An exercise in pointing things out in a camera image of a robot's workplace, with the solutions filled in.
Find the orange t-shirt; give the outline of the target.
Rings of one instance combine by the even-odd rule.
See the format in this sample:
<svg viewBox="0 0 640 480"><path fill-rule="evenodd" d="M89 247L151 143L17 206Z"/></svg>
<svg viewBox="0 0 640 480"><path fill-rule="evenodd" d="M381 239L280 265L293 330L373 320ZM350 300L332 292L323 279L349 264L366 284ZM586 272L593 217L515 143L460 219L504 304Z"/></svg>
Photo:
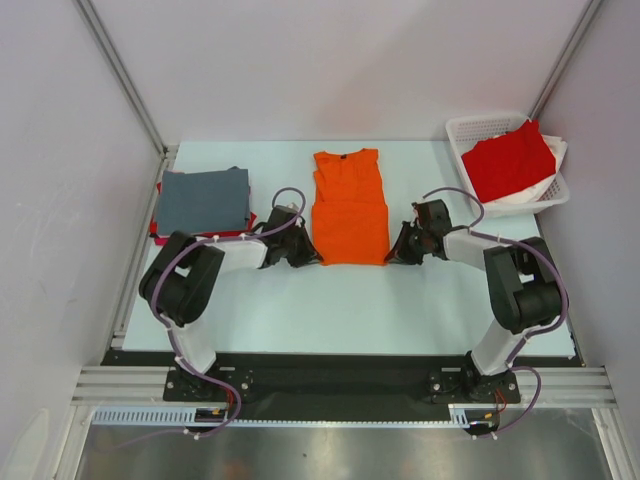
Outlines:
<svg viewBox="0 0 640 480"><path fill-rule="evenodd" d="M312 238L325 266L383 266L390 251L389 209L376 149L317 152Z"/></svg>

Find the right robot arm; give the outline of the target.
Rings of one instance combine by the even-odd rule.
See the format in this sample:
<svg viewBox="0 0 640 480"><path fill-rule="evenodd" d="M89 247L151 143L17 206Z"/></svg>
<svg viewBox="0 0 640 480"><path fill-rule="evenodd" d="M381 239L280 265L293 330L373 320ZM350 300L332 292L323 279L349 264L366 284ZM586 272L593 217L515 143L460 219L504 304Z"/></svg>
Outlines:
<svg viewBox="0 0 640 480"><path fill-rule="evenodd" d="M568 295L545 240L512 240L455 226L442 200L412 205L415 218L404 221L385 261L420 265L430 255L463 263L485 273L493 321L466 355L463 393L484 401L509 371L533 336L545 334L568 313Z"/></svg>

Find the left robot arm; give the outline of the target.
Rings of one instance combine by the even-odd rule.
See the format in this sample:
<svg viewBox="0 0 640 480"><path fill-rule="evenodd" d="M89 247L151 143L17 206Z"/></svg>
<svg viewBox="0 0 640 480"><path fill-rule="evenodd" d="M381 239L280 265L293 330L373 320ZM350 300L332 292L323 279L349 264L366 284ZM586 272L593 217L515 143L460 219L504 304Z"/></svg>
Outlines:
<svg viewBox="0 0 640 480"><path fill-rule="evenodd" d="M281 260L299 268L322 261L295 205L275 205L269 218L236 237L199 240L176 231L144 273L139 295L164 325L178 365L189 371L186 387L197 398L221 387L213 346L204 340L205 312L216 281L235 271L270 268Z"/></svg>

